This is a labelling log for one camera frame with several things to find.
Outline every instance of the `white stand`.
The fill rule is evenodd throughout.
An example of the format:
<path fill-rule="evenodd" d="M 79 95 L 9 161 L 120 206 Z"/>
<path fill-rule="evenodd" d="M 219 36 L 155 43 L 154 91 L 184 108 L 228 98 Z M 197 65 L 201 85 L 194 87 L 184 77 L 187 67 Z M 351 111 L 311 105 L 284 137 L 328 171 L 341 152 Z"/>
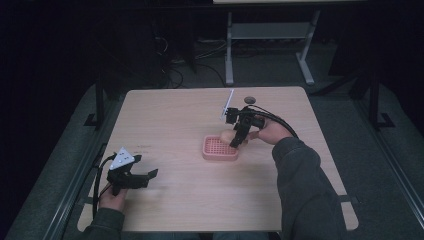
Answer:
<path fill-rule="evenodd" d="M 305 46 L 302 52 L 296 53 L 297 61 L 303 77 L 308 85 L 313 85 L 309 67 L 306 63 L 306 55 L 314 36 L 320 11 L 315 11 L 311 22 L 297 23 L 233 23 L 232 13 L 228 13 L 227 26 L 227 54 L 225 56 L 225 77 L 226 84 L 234 84 L 233 62 L 231 58 L 232 39 L 305 39 Z"/>

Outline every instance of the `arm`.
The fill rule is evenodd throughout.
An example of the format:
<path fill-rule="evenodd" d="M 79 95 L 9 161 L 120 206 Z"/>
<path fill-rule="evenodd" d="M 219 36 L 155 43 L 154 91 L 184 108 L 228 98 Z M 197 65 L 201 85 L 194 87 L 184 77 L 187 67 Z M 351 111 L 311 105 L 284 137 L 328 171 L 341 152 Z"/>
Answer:
<path fill-rule="evenodd" d="M 121 189 L 113 196 L 110 185 L 106 186 L 100 196 L 99 210 L 93 222 L 77 239 L 121 239 L 122 226 L 125 216 L 122 213 L 128 189 Z"/>
<path fill-rule="evenodd" d="M 269 119 L 262 130 L 249 133 L 249 140 L 255 138 L 275 145 L 283 239 L 342 239 L 346 226 L 341 205 L 318 154 Z"/>

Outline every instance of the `pink plastic container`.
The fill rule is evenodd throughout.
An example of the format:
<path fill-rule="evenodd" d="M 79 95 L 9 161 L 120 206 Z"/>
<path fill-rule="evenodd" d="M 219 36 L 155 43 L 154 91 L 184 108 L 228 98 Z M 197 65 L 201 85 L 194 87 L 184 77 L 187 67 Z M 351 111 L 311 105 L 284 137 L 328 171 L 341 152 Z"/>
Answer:
<path fill-rule="evenodd" d="M 206 160 L 234 161 L 238 150 L 219 140 L 219 136 L 209 135 L 203 141 L 203 158 Z"/>

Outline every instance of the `table leg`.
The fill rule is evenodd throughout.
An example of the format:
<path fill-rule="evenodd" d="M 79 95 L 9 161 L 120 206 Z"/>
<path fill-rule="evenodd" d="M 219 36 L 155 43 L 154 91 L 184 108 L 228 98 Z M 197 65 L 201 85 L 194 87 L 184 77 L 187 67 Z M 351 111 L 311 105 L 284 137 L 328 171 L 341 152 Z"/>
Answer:
<path fill-rule="evenodd" d="M 233 78 L 233 61 L 231 60 L 231 27 L 232 27 L 232 14 L 228 13 L 228 25 L 227 25 L 227 54 L 225 56 L 225 84 L 232 86 L 234 84 Z"/>
<path fill-rule="evenodd" d="M 306 63 L 306 55 L 308 54 L 309 46 L 311 45 L 312 37 L 314 36 L 320 12 L 320 10 L 315 11 L 314 16 L 312 17 L 312 20 L 309 24 L 308 32 L 305 38 L 305 46 L 303 47 L 302 52 L 296 53 L 297 62 L 299 63 L 300 69 L 303 73 L 303 77 L 305 78 L 306 84 L 308 85 L 313 85 L 315 82 L 312 78 L 311 72 L 309 71 L 308 64 Z"/>

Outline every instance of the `table top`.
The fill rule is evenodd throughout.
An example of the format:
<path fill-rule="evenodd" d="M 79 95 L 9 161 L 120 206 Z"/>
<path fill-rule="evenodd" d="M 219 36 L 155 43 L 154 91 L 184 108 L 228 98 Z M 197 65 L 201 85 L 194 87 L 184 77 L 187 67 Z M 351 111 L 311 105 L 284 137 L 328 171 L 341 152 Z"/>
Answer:
<path fill-rule="evenodd" d="M 123 103 L 104 158 L 125 147 L 142 154 L 132 174 L 159 169 L 143 189 L 130 190 L 124 231 L 279 231 L 281 206 L 272 146 L 250 141 L 236 161 L 202 157 L 206 135 L 232 129 L 220 116 L 229 89 L 130 91 Z M 241 109 L 253 96 L 257 106 L 279 115 L 299 138 L 321 156 L 324 172 L 337 194 L 346 195 L 331 153 L 305 91 L 300 87 L 236 88 L 230 107 Z M 100 189 L 106 185 L 105 166 Z M 350 202 L 342 209 L 347 229 L 358 220 Z M 92 221 L 86 204 L 78 222 L 84 230 Z"/>

